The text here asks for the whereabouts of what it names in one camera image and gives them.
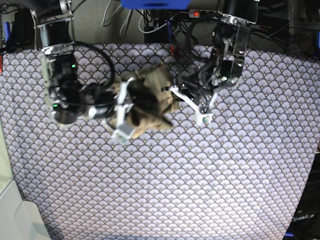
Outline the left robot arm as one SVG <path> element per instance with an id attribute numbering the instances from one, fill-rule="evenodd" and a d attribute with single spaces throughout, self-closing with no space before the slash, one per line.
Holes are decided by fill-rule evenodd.
<path id="1" fill-rule="evenodd" d="M 201 126 L 213 119 L 214 102 L 219 91 L 235 87 L 242 77 L 245 51 L 250 37 L 250 24 L 258 19 L 257 0 L 225 0 L 218 7 L 220 18 L 214 27 L 211 40 L 213 47 L 209 58 L 196 56 L 191 49 L 191 34 L 197 23 L 210 20 L 213 13 L 206 13 L 191 23 L 185 45 L 187 53 L 204 65 L 181 84 L 162 88 L 187 103 L 194 111 L 194 122 Z"/>

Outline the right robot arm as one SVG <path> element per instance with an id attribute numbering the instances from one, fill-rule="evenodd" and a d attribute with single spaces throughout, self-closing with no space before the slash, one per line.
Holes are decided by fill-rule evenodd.
<path id="1" fill-rule="evenodd" d="M 69 126 L 79 119 L 101 119 L 112 138 L 125 144 L 135 132 L 126 122 L 126 114 L 133 107 L 128 87 L 135 78 L 122 81 L 117 92 L 111 89 L 116 72 L 110 57 L 91 44 L 74 40 L 72 1 L 49 0 L 30 13 L 35 36 L 41 40 L 44 99 L 52 120 Z M 87 86 L 79 82 L 76 47 L 94 50 L 103 57 L 110 69 L 106 82 Z"/>

